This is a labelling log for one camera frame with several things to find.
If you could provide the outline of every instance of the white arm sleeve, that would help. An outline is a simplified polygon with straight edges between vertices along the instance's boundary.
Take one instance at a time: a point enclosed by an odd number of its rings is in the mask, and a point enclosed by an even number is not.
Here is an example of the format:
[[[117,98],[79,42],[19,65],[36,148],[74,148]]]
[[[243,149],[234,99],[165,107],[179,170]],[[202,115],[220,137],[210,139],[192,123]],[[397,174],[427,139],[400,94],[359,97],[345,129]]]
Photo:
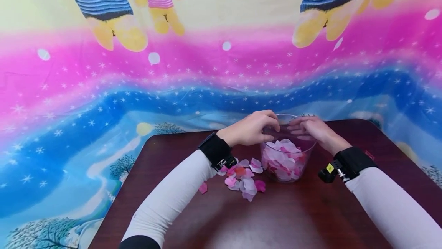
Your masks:
[[[166,230],[188,205],[203,182],[216,175],[200,150],[182,161],[146,197],[135,212],[124,234],[152,238],[163,248]]]
[[[393,248],[442,248],[440,226],[383,171],[366,168],[346,186]]]

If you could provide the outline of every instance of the clear plastic cup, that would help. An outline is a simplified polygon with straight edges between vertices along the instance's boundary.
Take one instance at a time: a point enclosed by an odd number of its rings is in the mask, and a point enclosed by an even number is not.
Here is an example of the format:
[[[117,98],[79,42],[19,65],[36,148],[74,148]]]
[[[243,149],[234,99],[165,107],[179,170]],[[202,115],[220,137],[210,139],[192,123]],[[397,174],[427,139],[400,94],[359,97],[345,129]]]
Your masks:
[[[281,127],[276,132],[273,127],[265,127],[262,132],[272,135],[272,142],[261,144],[261,163],[266,174],[273,180],[291,183],[299,180],[305,170],[316,139],[303,134],[300,129],[287,129],[295,115],[277,114]]]

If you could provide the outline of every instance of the fabric backdrop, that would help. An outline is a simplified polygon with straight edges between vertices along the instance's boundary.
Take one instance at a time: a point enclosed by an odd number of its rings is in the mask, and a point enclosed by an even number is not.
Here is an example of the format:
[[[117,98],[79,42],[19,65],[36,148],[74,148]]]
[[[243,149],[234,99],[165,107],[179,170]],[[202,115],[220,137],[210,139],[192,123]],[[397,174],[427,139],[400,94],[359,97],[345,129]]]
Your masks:
[[[1,248],[86,249],[150,136],[262,109],[369,119],[442,187],[442,0],[0,7]]]

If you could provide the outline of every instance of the yellow background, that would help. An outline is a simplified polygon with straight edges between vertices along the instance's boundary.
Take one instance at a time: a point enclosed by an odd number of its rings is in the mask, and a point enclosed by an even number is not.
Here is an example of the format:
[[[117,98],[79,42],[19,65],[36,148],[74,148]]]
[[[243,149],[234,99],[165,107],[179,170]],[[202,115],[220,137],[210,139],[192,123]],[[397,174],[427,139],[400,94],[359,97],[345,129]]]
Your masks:
[[[181,22],[189,28],[280,25],[299,15],[300,0],[174,0]],[[144,28],[149,13],[131,2]],[[0,33],[86,27],[73,0],[0,0]]]

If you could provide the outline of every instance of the wooden tabletop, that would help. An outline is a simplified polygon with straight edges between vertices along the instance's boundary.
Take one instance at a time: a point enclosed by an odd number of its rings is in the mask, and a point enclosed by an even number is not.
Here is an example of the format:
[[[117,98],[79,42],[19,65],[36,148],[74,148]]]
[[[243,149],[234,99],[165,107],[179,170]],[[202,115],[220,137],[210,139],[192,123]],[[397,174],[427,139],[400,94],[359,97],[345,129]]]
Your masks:
[[[369,151],[386,174],[442,225],[442,191],[374,124],[361,119],[328,125],[352,145]],[[132,215],[155,186],[190,155],[209,132],[152,136],[106,215],[90,249],[117,248]],[[259,157],[259,146],[238,146],[238,159]],[[326,185],[317,173],[331,159],[318,145],[296,183],[271,182],[253,202],[230,191],[224,177],[208,181],[169,228],[164,248],[294,249],[390,248],[345,185]]]

